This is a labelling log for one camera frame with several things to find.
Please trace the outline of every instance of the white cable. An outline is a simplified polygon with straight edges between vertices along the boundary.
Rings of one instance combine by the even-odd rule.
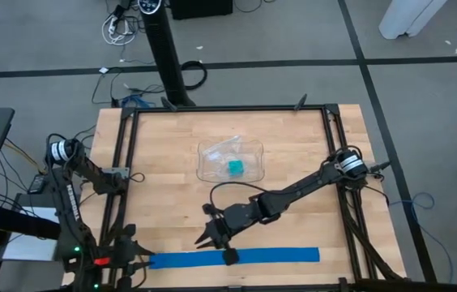
[[[113,15],[110,15],[106,21],[102,24],[100,32],[102,33],[102,38],[105,40],[105,42],[108,45],[127,45],[131,43],[135,37],[136,33],[130,31],[130,26],[128,25],[128,21],[124,19],[124,33],[118,34],[118,36],[115,36],[115,26],[113,25],[113,22],[115,22],[117,18]],[[108,28],[108,37],[109,40],[106,38],[105,35],[105,27],[109,23],[109,28]]]

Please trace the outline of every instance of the black floor stripe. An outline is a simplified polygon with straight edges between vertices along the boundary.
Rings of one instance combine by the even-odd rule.
[[[358,41],[357,32],[351,21],[351,15],[349,14],[348,7],[344,0],[339,0],[340,9],[342,11],[342,16],[344,17],[344,22],[346,28],[348,29],[349,38],[351,39],[352,47],[357,56],[360,71],[364,79],[365,88],[369,94],[369,99],[371,105],[373,106],[374,115],[378,122],[378,127],[382,134],[383,143],[385,144],[385,149],[387,151],[387,156],[391,161],[392,171],[394,172],[396,185],[398,186],[399,196],[402,200],[411,200],[410,192],[408,190],[407,181],[405,180],[405,175],[399,162],[398,153],[394,146],[394,141],[392,140],[391,133],[387,127],[387,120],[385,119],[385,114],[383,113],[382,105],[378,99],[378,94],[374,88],[373,80],[369,72],[369,68],[365,63],[364,54],[360,47],[360,42]],[[414,241],[414,246],[420,261],[421,269],[426,281],[436,282],[437,278],[434,272],[434,267],[432,266],[432,261],[430,260],[429,251],[426,248],[425,239],[421,233],[421,228],[417,224],[417,218],[412,216],[411,206],[409,204],[404,204],[405,217],[407,218],[408,227],[410,229],[412,240]]]
[[[438,64],[455,63],[457,56],[453,57],[426,57],[426,58],[372,58],[364,60],[367,65],[401,65],[401,64]]]
[[[257,61],[257,62],[217,62],[206,63],[208,70],[219,69],[242,69],[242,68],[267,68],[267,67],[311,67],[311,66],[352,66],[358,65],[355,59],[340,60],[283,60],[283,61]],[[66,75],[93,75],[100,74],[100,68],[79,69],[54,69],[54,70],[31,70],[31,71],[0,71],[0,78],[15,77],[46,77]],[[155,66],[123,67],[124,73],[157,72]],[[191,67],[189,70],[200,70]]]
[[[255,62],[216,62],[206,63],[208,70],[245,69],[268,67],[324,67],[324,66],[359,66],[365,65],[402,65],[402,64],[438,64],[456,63],[457,57],[428,57],[428,58],[372,58],[372,59],[319,59],[319,60],[279,60]],[[96,75],[100,68],[27,70],[27,71],[0,71],[0,78],[15,77],[48,77],[68,75]],[[155,66],[123,67],[125,73],[157,72]]]

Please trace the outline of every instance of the blue cable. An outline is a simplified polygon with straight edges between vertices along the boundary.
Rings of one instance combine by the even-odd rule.
[[[133,101],[139,108],[143,109],[149,109],[151,107],[156,107],[156,103],[150,102],[150,101],[145,101],[142,99],[142,95],[140,94],[132,94],[130,96],[124,97],[121,100],[121,107],[126,107],[126,105]]]
[[[417,198],[420,198],[423,195],[430,199],[431,204],[429,206],[424,206],[424,205],[419,204],[419,203],[416,202]],[[432,197],[431,194],[426,193],[426,192],[421,192],[421,193],[416,194],[412,200],[396,201],[396,202],[393,202],[393,203],[389,204],[389,206],[393,206],[393,205],[396,205],[396,204],[410,204],[411,205],[411,209],[412,209],[412,217],[414,218],[416,223],[420,226],[421,230],[423,230],[431,239],[433,239],[437,244],[439,244],[441,246],[441,248],[444,250],[444,252],[446,254],[446,257],[448,259],[448,264],[450,265],[450,276],[448,277],[448,283],[452,283],[452,279],[454,278],[454,265],[452,263],[452,259],[450,257],[450,254],[448,253],[448,250],[439,241],[439,239],[435,238],[435,236],[433,236],[427,229],[425,229],[425,227],[423,227],[420,224],[420,222],[417,220],[417,217],[416,217],[416,210],[414,209],[414,205],[416,205],[418,207],[421,207],[424,210],[431,210],[435,205],[435,199]]]

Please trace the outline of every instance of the white label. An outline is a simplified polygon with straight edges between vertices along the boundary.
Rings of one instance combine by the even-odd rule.
[[[59,154],[64,161],[68,161],[68,156],[65,151],[65,140],[59,142]]]
[[[75,203],[74,188],[69,184],[66,186],[66,190],[68,191],[68,196],[70,197],[70,203],[72,204],[72,212],[74,213],[75,220],[78,220],[80,219],[80,216],[77,204]]]
[[[52,157],[55,161],[61,160],[61,158],[58,154],[58,144],[57,143],[52,143]]]

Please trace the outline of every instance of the red clamp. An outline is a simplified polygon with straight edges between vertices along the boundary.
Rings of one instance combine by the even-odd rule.
[[[107,265],[109,264],[109,258],[95,259],[93,263],[96,265]]]

